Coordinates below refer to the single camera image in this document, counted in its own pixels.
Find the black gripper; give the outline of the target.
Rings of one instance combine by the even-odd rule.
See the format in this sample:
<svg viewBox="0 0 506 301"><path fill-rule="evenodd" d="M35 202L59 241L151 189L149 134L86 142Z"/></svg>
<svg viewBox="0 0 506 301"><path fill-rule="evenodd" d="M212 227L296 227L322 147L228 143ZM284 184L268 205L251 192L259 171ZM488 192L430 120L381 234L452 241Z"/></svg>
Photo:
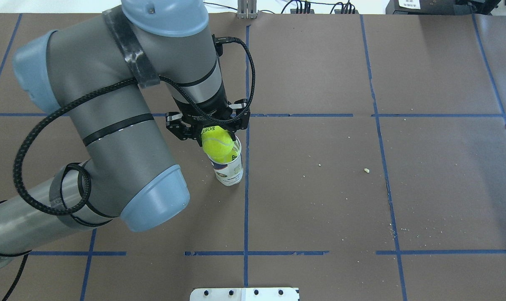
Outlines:
<svg viewBox="0 0 506 301"><path fill-rule="evenodd" d="M194 103L176 100L179 111L167 113L167 129L180 140L201 141L202 128L220 126L231 135L249 127L251 98L228 101L226 94L217 94L211 99Z"/></svg>

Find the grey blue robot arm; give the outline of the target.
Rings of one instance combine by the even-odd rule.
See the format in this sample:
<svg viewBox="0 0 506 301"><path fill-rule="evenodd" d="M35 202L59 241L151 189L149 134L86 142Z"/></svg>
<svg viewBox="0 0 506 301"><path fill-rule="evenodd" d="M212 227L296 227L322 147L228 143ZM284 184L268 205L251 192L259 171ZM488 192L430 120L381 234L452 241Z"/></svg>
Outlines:
<svg viewBox="0 0 506 301"><path fill-rule="evenodd" d="M35 247L121 218L146 231L175 217L190 194L142 88L165 83L178 106L166 117L180 140L203 128L234 133L248 125L253 95L230 103L221 76L222 46L201 0L123 0L70 28L17 50L14 74L47 113L23 140L13 164L17 196L0 202L0 269ZM89 153L51 179L25 187L23 160L39 133L68 115Z"/></svg>

